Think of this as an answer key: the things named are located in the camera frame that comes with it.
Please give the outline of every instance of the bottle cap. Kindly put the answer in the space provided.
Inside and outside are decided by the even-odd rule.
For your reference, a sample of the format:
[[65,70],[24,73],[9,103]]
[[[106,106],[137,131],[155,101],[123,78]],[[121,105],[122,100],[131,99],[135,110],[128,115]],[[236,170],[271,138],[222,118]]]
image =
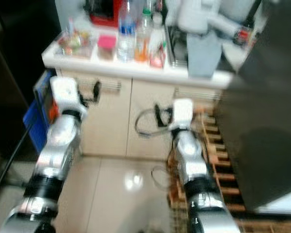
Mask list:
[[144,9],[142,10],[142,14],[143,14],[143,15],[150,16],[150,15],[151,15],[151,11],[150,11],[149,9],[147,9],[147,8],[144,8]]

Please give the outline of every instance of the wooden pallet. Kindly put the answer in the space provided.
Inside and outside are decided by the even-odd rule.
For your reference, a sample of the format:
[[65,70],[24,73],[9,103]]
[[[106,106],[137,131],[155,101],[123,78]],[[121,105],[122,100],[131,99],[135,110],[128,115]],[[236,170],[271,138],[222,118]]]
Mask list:
[[[229,211],[234,215],[245,213],[241,192],[238,188],[236,177],[223,143],[213,110],[199,110],[195,117],[193,128],[204,140],[204,157],[209,160],[213,169],[213,176],[218,184],[221,196]],[[171,174],[171,185],[168,200],[172,210],[172,230],[174,233],[186,233],[187,224],[187,201],[185,193],[177,176],[177,161],[174,150],[167,160],[167,166]],[[291,233],[291,222],[276,221],[241,221],[235,218],[242,233]]]

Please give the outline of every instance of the cabinet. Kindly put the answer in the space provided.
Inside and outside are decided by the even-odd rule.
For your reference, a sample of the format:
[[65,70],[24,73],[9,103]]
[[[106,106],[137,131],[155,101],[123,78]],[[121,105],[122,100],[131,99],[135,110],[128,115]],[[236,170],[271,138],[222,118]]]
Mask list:
[[[81,146],[85,155],[126,156],[165,160],[171,149],[171,135],[142,138],[135,131],[135,121],[145,109],[169,107],[174,99],[193,99],[195,107],[213,106],[221,91],[185,85],[104,77],[66,70],[58,75],[75,78],[84,98],[93,97],[93,88],[101,82],[97,103],[90,103],[88,117],[82,123]],[[140,128],[157,131],[154,114],[140,120]]]
[[[213,106],[220,98],[221,92],[213,89],[177,86],[173,84],[151,83],[133,80],[129,134],[128,157],[142,157],[149,159],[165,160],[171,149],[170,133],[159,135],[150,139],[141,138],[135,131],[135,121],[138,115],[145,109],[152,109],[157,103],[161,108],[171,106],[173,99],[193,99],[195,107]],[[156,120],[153,114],[145,115],[139,121],[140,128],[147,131],[157,130]]]
[[126,156],[131,79],[64,70],[60,74],[75,78],[84,98],[92,98],[95,83],[101,82],[98,102],[89,104],[88,116],[82,123],[83,153]]

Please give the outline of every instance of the tiled floor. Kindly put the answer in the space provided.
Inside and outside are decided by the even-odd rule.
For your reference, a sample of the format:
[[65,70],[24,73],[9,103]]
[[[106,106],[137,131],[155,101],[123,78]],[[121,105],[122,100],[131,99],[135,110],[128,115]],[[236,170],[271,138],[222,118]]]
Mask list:
[[[160,162],[84,157],[75,164],[60,197],[55,220],[58,233],[138,233],[155,225],[169,233],[166,191],[151,178]],[[164,174],[156,175],[164,180]],[[4,189],[0,197],[0,224],[8,207],[21,198],[18,190]]]
[[[27,181],[34,169],[34,162],[14,162],[9,177]],[[0,192],[0,227],[11,209],[21,200],[24,191],[18,187],[4,187]]]

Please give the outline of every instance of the orange bottle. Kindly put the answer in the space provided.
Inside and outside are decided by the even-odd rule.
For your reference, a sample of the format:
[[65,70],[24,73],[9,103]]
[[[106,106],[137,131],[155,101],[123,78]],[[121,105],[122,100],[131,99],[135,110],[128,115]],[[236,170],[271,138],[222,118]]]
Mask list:
[[149,42],[151,32],[151,12],[145,8],[142,12],[142,21],[137,28],[135,60],[138,62],[145,62],[149,59]]

